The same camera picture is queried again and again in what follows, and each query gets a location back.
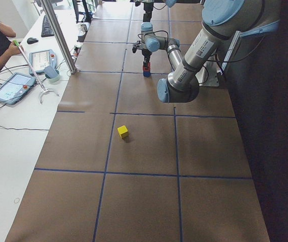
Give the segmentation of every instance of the person's hand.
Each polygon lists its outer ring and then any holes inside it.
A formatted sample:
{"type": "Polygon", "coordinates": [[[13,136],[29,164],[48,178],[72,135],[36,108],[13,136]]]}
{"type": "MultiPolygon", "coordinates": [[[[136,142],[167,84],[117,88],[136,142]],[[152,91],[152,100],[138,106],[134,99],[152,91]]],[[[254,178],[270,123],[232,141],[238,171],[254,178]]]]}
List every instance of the person's hand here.
{"type": "Polygon", "coordinates": [[[16,54],[20,54],[20,50],[18,49],[18,47],[12,42],[10,44],[10,46],[8,47],[8,49],[6,50],[6,52],[10,55],[16,55],[16,54]]]}

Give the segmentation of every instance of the yellow cube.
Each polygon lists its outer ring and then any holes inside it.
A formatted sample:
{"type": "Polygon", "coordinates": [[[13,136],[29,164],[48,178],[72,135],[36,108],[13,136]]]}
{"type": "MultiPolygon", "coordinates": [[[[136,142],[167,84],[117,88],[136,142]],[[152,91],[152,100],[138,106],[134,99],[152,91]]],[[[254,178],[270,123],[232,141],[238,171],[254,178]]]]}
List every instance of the yellow cube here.
{"type": "Polygon", "coordinates": [[[127,127],[125,125],[117,128],[118,129],[118,133],[120,135],[120,138],[125,138],[128,136],[128,130],[127,130],[127,127]]]}

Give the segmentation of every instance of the screen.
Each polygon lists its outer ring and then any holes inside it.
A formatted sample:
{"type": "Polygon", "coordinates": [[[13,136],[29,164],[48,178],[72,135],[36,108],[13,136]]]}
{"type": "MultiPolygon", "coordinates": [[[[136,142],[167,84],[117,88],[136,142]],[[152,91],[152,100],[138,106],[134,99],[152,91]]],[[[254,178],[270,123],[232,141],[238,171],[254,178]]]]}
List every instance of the screen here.
{"type": "Polygon", "coordinates": [[[49,51],[36,52],[32,54],[32,63],[35,71],[42,71],[49,66],[49,51]]]}
{"type": "Polygon", "coordinates": [[[0,99],[13,99],[16,94],[23,88],[23,85],[25,85],[29,80],[31,80],[30,77],[15,75],[13,78],[9,79],[2,88],[0,88],[0,99]]]}

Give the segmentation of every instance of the white table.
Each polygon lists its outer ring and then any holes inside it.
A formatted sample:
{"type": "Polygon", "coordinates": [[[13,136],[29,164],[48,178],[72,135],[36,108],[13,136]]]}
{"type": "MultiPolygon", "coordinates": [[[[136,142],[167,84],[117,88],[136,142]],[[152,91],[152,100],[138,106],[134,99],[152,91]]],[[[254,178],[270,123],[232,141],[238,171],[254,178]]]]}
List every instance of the white table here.
{"type": "MultiPolygon", "coordinates": [[[[55,13],[67,45],[69,49],[73,49],[73,46],[78,44],[79,33],[74,12],[59,10],[55,13]]],[[[43,15],[39,17],[21,44],[27,56],[32,51],[53,49],[59,64],[64,59],[55,37],[41,38],[40,36],[42,20],[43,15]],[[26,41],[29,37],[36,37],[39,42],[28,45],[26,41]]],[[[24,64],[26,64],[24,58],[18,55],[13,56],[6,67],[24,64]]],[[[27,74],[28,68],[11,69],[11,71],[27,74]]],[[[16,105],[6,105],[0,109],[0,125],[6,128],[48,130],[70,75],[65,63],[61,65],[59,71],[61,78],[57,83],[51,84],[44,81],[44,85],[46,88],[54,88],[60,97],[54,93],[48,93],[43,96],[43,104],[40,104],[38,95],[41,88],[38,85],[16,105]]],[[[9,71],[4,71],[0,74],[0,78],[7,79],[10,75],[9,71]]],[[[48,131],[15,131],[0,128],[0,241],[5,240],[11,228],[47,133],[48,131]]]]}

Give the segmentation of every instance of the black keyboard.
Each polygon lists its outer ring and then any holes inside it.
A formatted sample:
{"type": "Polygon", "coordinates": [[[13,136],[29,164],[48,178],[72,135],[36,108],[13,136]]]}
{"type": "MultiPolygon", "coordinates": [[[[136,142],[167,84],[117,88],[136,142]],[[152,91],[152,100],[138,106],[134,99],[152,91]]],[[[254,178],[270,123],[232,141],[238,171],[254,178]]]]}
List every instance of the black keyboard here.
{"type": "Polygon", "coordinates": [[[42,25],[42,37],[49,37],[49,36],[54,36],[54,32],[52,30],[52,27],[49,23],[49,20],[46,15],[44,15],[43,18],[43,25],[42,25]]]}

